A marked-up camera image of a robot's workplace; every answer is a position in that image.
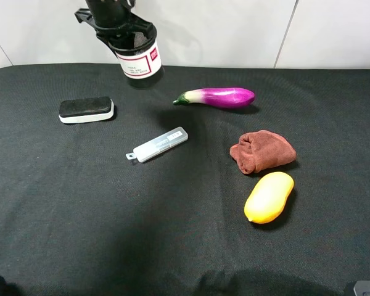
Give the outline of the grey robot base right corner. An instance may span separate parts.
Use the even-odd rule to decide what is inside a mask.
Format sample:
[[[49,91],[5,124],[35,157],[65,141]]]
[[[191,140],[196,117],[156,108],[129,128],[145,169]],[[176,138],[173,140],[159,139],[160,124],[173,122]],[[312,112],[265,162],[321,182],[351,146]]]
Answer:
[[[348,283],[344,290],[345,296],[370,296],[370,281]]]

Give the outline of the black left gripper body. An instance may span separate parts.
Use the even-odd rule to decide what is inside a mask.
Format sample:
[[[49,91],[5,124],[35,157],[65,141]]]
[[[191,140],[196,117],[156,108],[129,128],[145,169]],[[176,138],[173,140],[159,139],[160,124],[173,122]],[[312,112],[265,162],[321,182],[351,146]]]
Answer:
[[[87,8],[75,12],[79,23],[85,22],[95,30],[103,31],[119,28],[129,22],[131,9],[135,6],[133,0],[90,0]]]

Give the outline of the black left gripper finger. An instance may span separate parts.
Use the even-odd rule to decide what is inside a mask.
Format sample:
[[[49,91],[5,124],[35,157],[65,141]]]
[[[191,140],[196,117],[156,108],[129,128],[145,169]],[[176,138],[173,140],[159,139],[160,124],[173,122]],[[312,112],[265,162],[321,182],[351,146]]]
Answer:
[[[133,33],[121,31],[113,34],[96,30],[96,37],[112,51],[130,51],[133,49]]]
[[[129,14],[124,24],[124,39],[128,39],[135,33],[142,33],[147,39],[156,38],[156,27],[152,22],[148,22],[135,14]]]

